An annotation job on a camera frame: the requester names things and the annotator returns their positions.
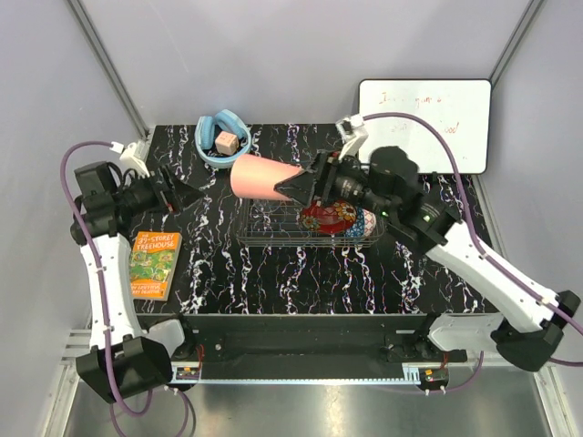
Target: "metal floor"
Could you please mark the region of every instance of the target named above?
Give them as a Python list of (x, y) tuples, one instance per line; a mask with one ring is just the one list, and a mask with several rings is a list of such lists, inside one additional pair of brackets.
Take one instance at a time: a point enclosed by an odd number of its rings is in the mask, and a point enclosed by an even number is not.
[[(470, 370), (452, 369), (452, 374), (452, 385), (457, 385)], [(485, 368), (467, 391), (445, 397), (409, 396), (366, 386), (281, 385), (200, 385), (187, 394), (197, 413), (197, 437), (551, 435), (533, 376), (506, 367)], [(138, 407), (142, 404), (138, 401), (130, 406)], [(183, 412), (179, 398), (158, 392), (145, 418), (121, 415), (118, 421), (128, 437), (174, 436)], [(65, 436), (117, 436), (108, 405), (83, 383)]]

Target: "metal wire rack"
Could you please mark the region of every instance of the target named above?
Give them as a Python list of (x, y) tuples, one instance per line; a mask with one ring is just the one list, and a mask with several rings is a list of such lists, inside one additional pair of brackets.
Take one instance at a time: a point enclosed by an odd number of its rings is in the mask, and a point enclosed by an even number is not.
[(325, 235), (306, 229), (300, 222), (302, 206), (294, 202), (244, 199), (237, 239), (249, 247), (370, 247), (384, 233), (383, 221), (369, 236)]

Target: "whiteboard frame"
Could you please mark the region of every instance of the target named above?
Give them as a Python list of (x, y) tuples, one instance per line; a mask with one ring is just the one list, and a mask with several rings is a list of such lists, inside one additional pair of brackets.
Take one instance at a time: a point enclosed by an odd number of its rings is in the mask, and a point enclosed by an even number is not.
[[(361, 86), (363, 84), (363, 82), (367, 82), (367, 81), (384, 81), (384, 82), (402, 82), (402, 81), (407, 81), (407, 82), (487, 82), (490, 85), (490, 106), (488, 108), (488, 120), (487, 120), (487, 134), (486, 134), (486, 156), (484, 159), (484, 169), (482, 169), (480, 172), (464, 172), (464, 170), (462, 168), (460, 168), (460, 174), (462, 175), (482, 175), (486, 172), (487, 167), (488, 167), (488, 151), (490, 149), (490, 120), (492, 119), (492, 92), (494, 91), (494, 85), (492, 84), (492, 81), (488, 78), (485, 77), (479, 77), (479, 78), (437, 78), (437, 79), (422, 79), (422, 78), (405, 78), (405, 77), (367, 77), (363, 80), (361, 80), (358, 84), (358, 91), (357, 91), (357, 96), (356, 98), (358, 99), (358, 112), (360, 114), (361, 112)], [(453, 170), (450, 173), (439, 173), (442, 175), (453, 175)]]

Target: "blue headphones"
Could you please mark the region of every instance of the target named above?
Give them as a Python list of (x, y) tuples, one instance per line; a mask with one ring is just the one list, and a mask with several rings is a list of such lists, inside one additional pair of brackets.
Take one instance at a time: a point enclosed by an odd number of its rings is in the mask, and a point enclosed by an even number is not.
[[(209, 150), (215, 139), (215, 126), (237, 136), (241, 144), (239, 150), (232, 157), (210, 157), (205, 150)], [(231, 168), (241, 155), (245, 155), (251, 149), (251, 132), (245, 123), (234, 113), (223, 109), (215, 117), (203, 116), (199, 118), (197, 128), (194, 131), (194, 144), (197, 147), (203, 161), (215, 168)]]

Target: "headphone ear cup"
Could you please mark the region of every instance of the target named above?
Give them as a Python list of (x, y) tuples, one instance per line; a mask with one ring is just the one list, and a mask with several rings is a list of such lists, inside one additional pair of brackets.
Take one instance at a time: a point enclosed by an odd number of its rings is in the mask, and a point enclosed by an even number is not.
[(215, 139), (215, 120), (210, 116), (202, 116), (197, 123), (199, 132), (199, 145), (202, 150), (212, 148), (212, 142)]
[(238, 139), (245, 137), (245, 131), (239, 126), (239, 123), (242, 123), (242, 121), (232, 112), (227, 111), (226, 109), (222, 110), (214, 117), (214, 119), (222, 130), (235, 134)]

